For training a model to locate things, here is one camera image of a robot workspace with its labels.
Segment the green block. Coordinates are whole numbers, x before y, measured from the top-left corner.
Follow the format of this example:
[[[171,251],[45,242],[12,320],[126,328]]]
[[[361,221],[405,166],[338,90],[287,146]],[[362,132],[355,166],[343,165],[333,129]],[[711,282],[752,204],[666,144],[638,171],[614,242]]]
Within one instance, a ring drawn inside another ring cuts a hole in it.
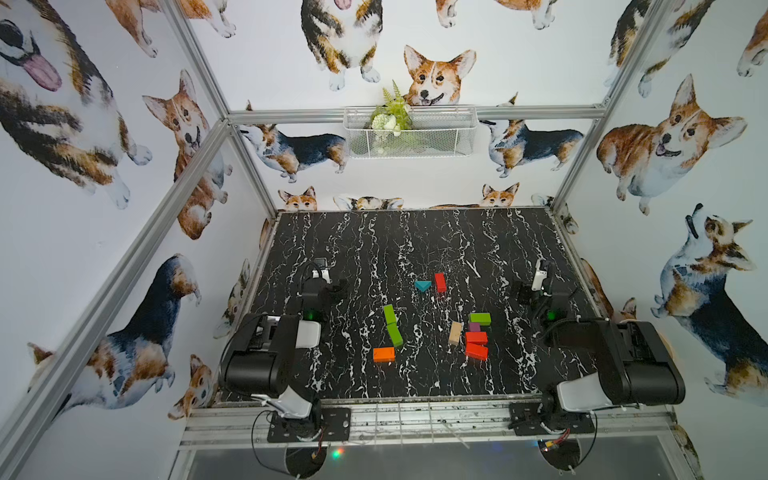
[[[490,313],[472,313],[470,315],[470,322],[481,326],[489,326],[492,323],[492,317]]]
[[[395,310],[394,310],[394,307],[392,305],[384,305],[383,306],[383,313],[384,313],[387,325],[396,325],[397,324],[397,316],[395,314]]]
[[[403,345],[403,337],[396,324],[388,324],[387,331],[394,348],[399,348]]]

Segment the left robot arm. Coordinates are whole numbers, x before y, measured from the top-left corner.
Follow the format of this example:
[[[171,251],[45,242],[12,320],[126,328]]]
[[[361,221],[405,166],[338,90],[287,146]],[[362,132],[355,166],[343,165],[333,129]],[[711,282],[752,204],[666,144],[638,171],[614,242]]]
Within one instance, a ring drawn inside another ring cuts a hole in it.
[[[271,406],[288,423],[318,429],[319,402],[298,393],[290,381],[297,351],[320,345],[323,324],[346,286],[344,280],[331,280],[326,259],[306,262],[298,276],[298,310],[245,315],[222,354],[220,383],[233,393]]]

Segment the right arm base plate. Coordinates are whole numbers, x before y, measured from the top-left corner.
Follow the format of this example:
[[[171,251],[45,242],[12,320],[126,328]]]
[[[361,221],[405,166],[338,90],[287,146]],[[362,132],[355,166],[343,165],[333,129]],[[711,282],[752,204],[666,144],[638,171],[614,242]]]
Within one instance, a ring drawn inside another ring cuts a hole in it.
[[[541,403],[511,403],[508,428],[518,436],[592,434],[596,431],[589,413],[574,413],[545,407]]]

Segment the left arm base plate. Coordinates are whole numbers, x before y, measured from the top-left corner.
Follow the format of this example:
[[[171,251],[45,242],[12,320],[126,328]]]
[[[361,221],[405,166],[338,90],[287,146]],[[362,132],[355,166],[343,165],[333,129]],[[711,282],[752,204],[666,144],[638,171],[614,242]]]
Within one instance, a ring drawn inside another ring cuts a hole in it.
[[[326,408],[313,411],[305,419],[277,416],[270,421],[269,443],[347,441],[350,437],[352,412],[349,408]]]

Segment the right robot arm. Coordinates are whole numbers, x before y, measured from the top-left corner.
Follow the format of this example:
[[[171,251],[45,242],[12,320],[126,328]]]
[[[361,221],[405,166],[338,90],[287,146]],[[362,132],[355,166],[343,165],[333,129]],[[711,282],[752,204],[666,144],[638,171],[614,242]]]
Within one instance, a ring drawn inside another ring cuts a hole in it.
[[[537,261],[530,282],[516,280],[511,292],[538,323],[546,347],[583,350],[596,371],[545,389],[546,417],[587,414],[626,406],[678,405],[686,396],[681,373],[655,327],[646,321],[615,323],[603,317],[570,315],[571,292],[552,286],[549,263]]]

